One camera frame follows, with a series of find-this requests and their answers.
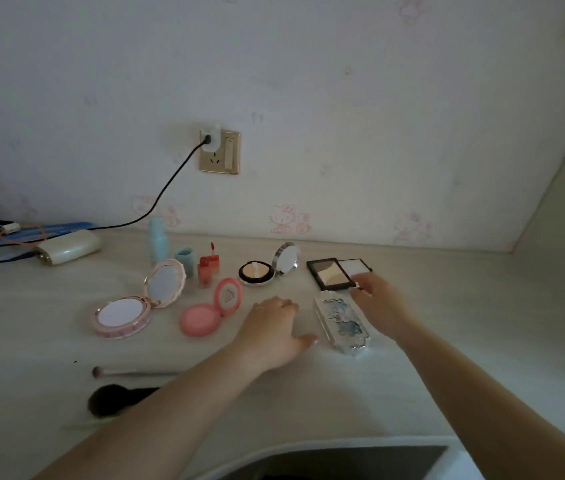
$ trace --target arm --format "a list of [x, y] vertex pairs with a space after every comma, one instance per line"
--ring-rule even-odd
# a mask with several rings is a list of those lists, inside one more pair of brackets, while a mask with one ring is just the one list
[[256, 303], [228, 346], [167, 383], [35, 476], [35, 480], [172, 480], [215, 420], [262, 372], [293, 360], [315, 341], [291, 336], [298, 305]]
[[565, 434], [411, 315], [374, 273], [351, 295], [378, 331], [396, 340], [485, 478], [565, 479]]

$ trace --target light blue spray bottle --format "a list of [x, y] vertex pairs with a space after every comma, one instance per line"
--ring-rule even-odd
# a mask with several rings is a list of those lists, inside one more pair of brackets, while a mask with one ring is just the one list
[[169, 240], [162, 224], [162, 217], [150, 218], [150, 254], [151, 267], [169, 259]]

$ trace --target wall outlet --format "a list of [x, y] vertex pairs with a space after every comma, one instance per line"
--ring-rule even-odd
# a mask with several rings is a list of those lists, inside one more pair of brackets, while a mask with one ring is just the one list
[[[199, 131], [201, 143], [203, 138], [205, 135]], [[201, 148], [198, 161], [198, 168], [201, 171], [238, 175], [240, 171], [240, 133], [221, 130], [221, 147], [214, 153], [204, 152]]]

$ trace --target pink blush compact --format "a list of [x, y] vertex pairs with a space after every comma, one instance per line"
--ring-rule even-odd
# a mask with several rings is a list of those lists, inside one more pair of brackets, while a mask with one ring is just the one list
[[199, 303], [190, 306], [178, 320], [180, 330], [187, 337], [204, 337], [213, 333], [221, 324], [221, 317], [239, 309], [242, 286], [234, 278], [225, 278], [214, 290], [214, 304]]

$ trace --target person's right arm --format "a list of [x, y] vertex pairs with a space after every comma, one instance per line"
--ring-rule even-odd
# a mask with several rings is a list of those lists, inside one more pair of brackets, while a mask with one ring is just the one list
[[562, 431], [419, 323], [399, 291], [380, 276], [352, 279], [364, 289], [352, 289], [352, 298], [404, 350], [487, 480], [565, 479]]

